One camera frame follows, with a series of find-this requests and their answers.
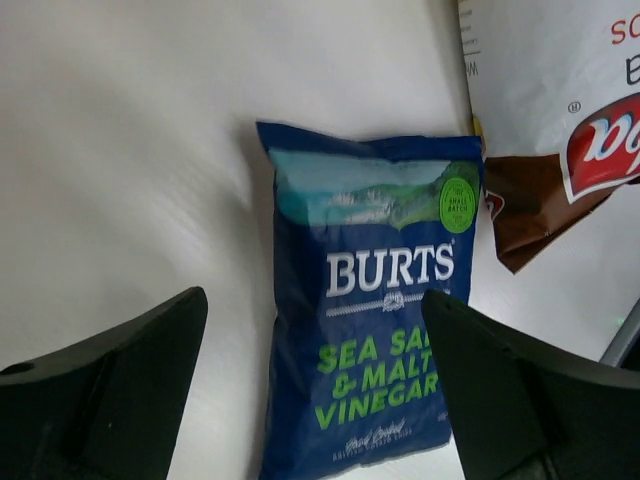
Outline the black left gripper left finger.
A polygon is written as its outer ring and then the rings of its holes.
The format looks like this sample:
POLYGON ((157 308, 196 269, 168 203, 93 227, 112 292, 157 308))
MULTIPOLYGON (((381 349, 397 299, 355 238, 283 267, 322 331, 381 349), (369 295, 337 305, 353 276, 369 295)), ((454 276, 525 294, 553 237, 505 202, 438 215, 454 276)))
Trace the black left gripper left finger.
POLYGON ((1 371, 4 479, 164 479, 208 313, 191 287, 1 371))

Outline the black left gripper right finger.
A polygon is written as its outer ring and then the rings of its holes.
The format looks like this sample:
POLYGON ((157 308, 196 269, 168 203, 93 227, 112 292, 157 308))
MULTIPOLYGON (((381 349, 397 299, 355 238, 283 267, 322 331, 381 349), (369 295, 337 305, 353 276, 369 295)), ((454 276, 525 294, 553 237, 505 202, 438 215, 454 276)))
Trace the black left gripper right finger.
POLYGON ((637 307, 598 361, 443 292, 422 314, 466 478, 638 478, 637 307))

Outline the Burts sea salt vinegar bag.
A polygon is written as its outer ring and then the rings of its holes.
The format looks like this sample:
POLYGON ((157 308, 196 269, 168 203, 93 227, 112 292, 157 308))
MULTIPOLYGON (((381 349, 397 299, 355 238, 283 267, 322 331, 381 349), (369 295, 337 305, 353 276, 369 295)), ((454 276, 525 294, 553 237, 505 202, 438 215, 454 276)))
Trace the Burts sea salt vinegar bag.
POLYGON ((261 477, 321 479, 447 444, 421 302, 469 299, 480 138, 256 128, 275 172, 261 477))

